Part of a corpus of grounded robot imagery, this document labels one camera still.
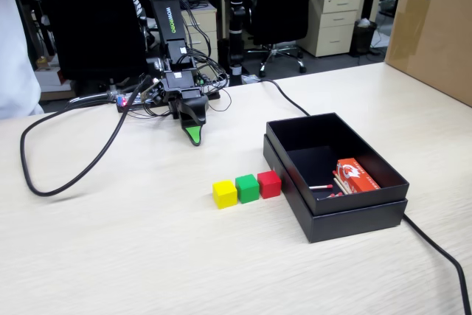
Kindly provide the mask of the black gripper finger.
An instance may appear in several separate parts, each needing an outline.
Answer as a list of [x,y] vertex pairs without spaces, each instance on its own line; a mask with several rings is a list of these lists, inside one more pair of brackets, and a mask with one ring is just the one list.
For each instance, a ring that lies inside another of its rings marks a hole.
[[182,128],[201,127],[206,124],[209,100],[206,95],[191,98],[178,98],[177,109]]

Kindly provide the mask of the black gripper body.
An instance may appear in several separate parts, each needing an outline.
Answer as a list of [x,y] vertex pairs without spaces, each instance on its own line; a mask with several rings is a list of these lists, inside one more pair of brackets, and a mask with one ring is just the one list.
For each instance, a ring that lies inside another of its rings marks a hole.
[[195,84],[192,71],[166,72],[163,79],[163,99],[193,99],[201,96],[201,90]]

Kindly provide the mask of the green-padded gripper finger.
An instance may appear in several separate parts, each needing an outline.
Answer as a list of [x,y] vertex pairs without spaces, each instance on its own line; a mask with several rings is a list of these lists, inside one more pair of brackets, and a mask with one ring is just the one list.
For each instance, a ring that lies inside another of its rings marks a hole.
[[199,146],[201,144],[201,131],[201,125],[189,126],[184,128],[184,132],[189,137],[191,143],[194,146]]

